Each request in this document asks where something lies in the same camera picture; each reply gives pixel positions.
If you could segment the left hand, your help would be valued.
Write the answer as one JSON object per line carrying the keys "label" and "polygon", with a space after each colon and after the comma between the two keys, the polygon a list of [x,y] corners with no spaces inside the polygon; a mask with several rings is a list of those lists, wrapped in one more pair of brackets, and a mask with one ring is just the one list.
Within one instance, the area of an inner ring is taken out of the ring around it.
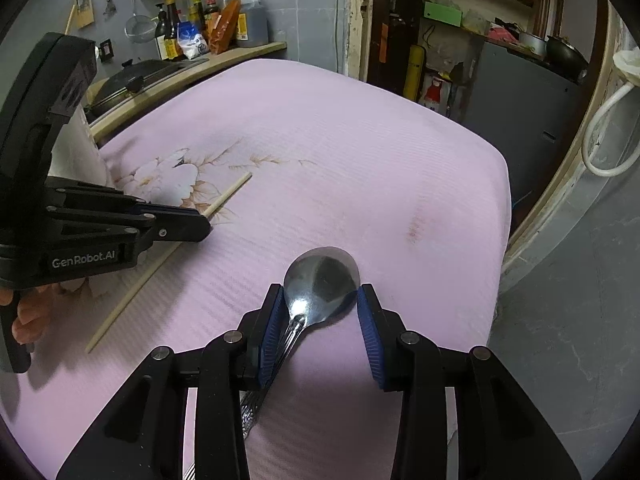
{"label": "left hand", "polygon": [[12,335],[19,344],[33,344],[43,335],[51,322],[54,300],[61,290],[59,284],[51,284],[24,292],[12,324]]}

